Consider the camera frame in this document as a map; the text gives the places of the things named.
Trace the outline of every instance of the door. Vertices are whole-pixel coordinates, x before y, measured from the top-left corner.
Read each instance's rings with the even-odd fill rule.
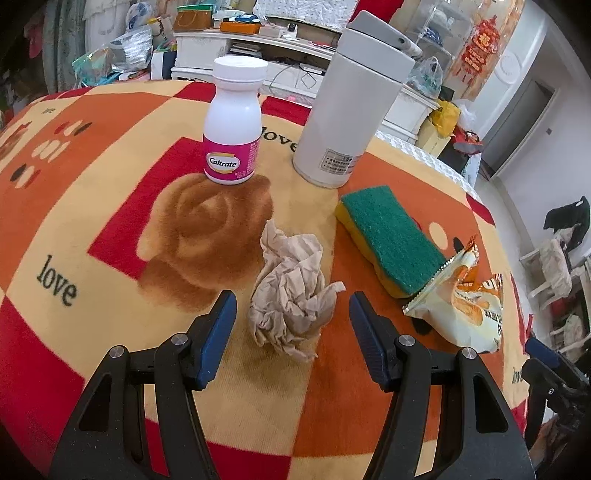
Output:
[[[482,160],[496,172],[519,146],[540,117],[554,92],[527,77],[485,137]]]

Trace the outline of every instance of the blue gripper pad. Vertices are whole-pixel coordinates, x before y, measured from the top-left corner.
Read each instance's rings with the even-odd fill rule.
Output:
[[[560,366],[560,357],[549,347],[545,346],[537,338],[530,338],[525,343],[525,351],[549,368]]]
[[[217,369],[234,326],[236,311],[236,296],[231,291],[224,290],[209,313],[213,317],[213,324],[201,348],[201,367],[197,375],[197,386],[200,390],[216,378]]]
[[[375,322],[378,320],[378,316],[363,292],[356,292],[351,295],[349,299],[349,318],[372,380],[380,385],[382,390],[388,389],[392,378],[388,371],[386,347],[382,344],[378,332],[375,330]]]

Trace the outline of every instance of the yellow sponge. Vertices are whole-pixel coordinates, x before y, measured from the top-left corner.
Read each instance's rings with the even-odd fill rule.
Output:
[[[378,276],[378,280],[384,286],[386,291],[395,299],[404,299],[411,296],[400,290],[400,288],[392,280],[388,278],[386,273],[379,266],[378,259],[372,252],[368,243],[365,241],[365,238],[363,238],[363,235],[361,234],[357,226],[355,225],[355,222],[351,218],[351,215],[349,215],[349,211],[341,202],[339,202],[339,204],[336,206],[335,215],[337,220],[340,223],[342,223],[343,226],[347,229],[349,235],[353,239],[353,242],[355,243],[357,248],[359,248],[361,254],[374,265],[374,270],[376,275]]]
[[[387,186],[343,195],[335,215],[394,298],[414,295],[445,263]]]

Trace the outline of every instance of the screw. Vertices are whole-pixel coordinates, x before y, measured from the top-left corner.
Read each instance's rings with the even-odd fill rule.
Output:
[[[398,337],[398,341],[400,342],[400,345],[413,346],[415,339],[410,335],[401,335]]]
[[[470,348],[469,346],[464,347],[462,349],[462,355],[466,358],[469,358],[470,360],[474,360],[476,358],[476,350]]]
[[[184,345],[189,337],[184,333],[175,333],[170,341],[175,345]]]
[[[125,352],[124,348],[121,345],[114,346],[111,350],[109,350],[109,356],[111,358],[119,358]]]

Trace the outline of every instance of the caltrate logo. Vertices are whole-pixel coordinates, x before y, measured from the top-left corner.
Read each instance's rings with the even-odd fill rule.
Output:
[[[217,173],[228,174],[240,166],[240,160],[231,153],[208,153],[207,165]]]

